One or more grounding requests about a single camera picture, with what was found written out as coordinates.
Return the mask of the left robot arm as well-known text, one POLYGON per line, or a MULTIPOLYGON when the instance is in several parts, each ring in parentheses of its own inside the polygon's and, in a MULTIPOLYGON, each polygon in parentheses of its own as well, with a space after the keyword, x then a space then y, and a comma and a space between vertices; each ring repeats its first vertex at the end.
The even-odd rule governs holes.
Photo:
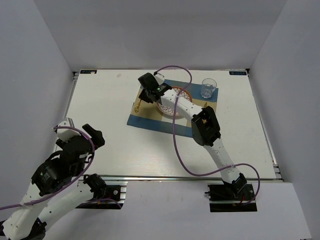
POLYGON ((85 201, 99 201, 107 190, 97 174, 87 177, 76 190, 48 205, 51 198, 77 181, 92 164, 95 151, 105 145, 103 133, 89 124, 79 130, 66 123, 53 127, 56 145, 53 152, 34 172, 27 192, 15 211, 0 223, 0 234, 8 240, 40 239, 49 224, 59 220, 85 201))

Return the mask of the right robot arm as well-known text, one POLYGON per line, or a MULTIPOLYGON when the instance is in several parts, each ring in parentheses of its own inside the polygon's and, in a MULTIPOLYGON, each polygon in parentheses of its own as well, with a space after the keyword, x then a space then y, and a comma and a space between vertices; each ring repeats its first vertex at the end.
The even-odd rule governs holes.
POLYGON ((221 138, 220 125, 215 111, 209 105, 202 107, 192 103, 182 96, 184 89, 176 92, 167 83, 158 83, 157 74, 149 72, 138 78, 142 86, 139 99, 146 103, 157 103, 173 109, 172 136, 176 155, 184 170, 194 177, 206 177, 215 173, 220 173, 222 182, 226 188, 226 195, 236 200, 244 193, 247 180, 241 171, 234 165, 227 153, 221 138), (191 122, 191 135, 193 140, 204 147, 211 156, 218 170, 209 173, 193 173, 184 165, 178 152, 176 142, 176 113, 191 122))

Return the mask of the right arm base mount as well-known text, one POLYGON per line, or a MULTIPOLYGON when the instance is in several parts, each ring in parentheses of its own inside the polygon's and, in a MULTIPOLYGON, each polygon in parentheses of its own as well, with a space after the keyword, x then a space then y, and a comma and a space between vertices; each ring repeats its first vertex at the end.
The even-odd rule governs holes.
POLYGON ((211 213, 245 213, 257 212, 257 204, 254 197, 252 184, 247 184, 238 195, 227 189, 223 184, 208 185, 208 191, 204 193, 209 199, 211 213))

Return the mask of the blue beige checked placemat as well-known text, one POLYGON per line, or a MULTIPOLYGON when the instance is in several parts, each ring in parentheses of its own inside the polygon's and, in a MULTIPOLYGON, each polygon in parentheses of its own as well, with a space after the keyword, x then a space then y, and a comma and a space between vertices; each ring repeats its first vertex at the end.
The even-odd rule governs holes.
MULTIPOLYGON (((210 106, 214 110, 216 110, 219 89, 216 88, 210 98, 202 97, 201 89, 201 84, 193 83, 189 87, 187 87, 184 92, 181 93, 181 96, 195 105, 201 106, 203 108, 210 106)), ((128 126, 167 134, 173 133, 173 109, 156 102, 146 103, 144 101, 141 101, 139 112, 135 113, 134 108, 138 101, 139 98, 137 97, 127 120, 128 126)), ((185 119, 178 112, 176 113, 175 117, 175 134, 183 137, 193 137, 191 122, 185 119)))

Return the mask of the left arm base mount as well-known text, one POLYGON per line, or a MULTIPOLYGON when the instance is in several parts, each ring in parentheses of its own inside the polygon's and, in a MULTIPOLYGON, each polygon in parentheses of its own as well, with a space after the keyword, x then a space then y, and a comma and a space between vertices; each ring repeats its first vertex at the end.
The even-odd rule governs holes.
POLYGON ((78 183, 88 184, 93 189, 93 198, 86 200, 77 209, 120 210, 124 204, 125 186, 119 183, 106 183, 99 175, 84 175, 78 183))

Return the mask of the gold fork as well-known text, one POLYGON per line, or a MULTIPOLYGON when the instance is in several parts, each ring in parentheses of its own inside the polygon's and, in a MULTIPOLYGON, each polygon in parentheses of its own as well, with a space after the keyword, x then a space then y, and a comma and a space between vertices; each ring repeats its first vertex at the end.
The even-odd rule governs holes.
POLYGON ((137 104, 135 105, 135 107, 134 107, 134 112, 135 112, 135 113, 138 113, 138 112, 139 112, 140 106, 141 106, 141 102, 142 102, 142 100, 139 99, 139 101, 138 101, 137 104))

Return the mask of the clear drinking glass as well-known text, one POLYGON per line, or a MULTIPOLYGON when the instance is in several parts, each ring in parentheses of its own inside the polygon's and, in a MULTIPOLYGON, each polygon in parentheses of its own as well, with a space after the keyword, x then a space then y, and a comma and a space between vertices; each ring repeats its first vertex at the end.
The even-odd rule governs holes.
POLYGON ((212 78, 205 78, 201 83, 201 96, 209 99, 217 87, 217 82, 212 78))

